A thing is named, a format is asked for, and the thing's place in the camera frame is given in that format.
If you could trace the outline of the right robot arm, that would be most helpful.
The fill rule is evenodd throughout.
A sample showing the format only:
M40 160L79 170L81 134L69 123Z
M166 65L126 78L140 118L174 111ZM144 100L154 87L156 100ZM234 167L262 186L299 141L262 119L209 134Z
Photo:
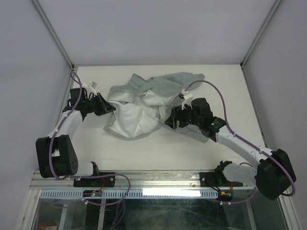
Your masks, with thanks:
M174 130L195 126L206 138L228 147L250 164L220 162L214 170L214 179L219 185L248 184L270 200L284 195L289 187L295 187L296 175L284 150L258 146L232 132L225 120L213 115L204 98L194 99L190 105L173 107L165 124Z

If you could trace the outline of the grey zip-up jacket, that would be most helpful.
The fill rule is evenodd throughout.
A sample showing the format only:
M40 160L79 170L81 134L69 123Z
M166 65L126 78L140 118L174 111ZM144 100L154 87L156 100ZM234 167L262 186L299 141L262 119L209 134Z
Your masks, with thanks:
M194 90L204 80L202 73L179 72L143 79L133 74L130 80L110 88L107 101L116 108L104 131L116 138L137 140L158 130L169 118L171 109L182 104L179 94Z

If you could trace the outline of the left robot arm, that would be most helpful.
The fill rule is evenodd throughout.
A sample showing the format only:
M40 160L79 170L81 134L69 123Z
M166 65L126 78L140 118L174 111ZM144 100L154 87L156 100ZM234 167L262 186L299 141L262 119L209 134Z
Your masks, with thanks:
M60 122L47 137L35 142L40 175L57 179L83 177L88 185L95 186L101 179L97 164L79 161L71 139L88 114L102 116L116 111L116 108L100 93L88 94L84 87L70 89L70 96Z

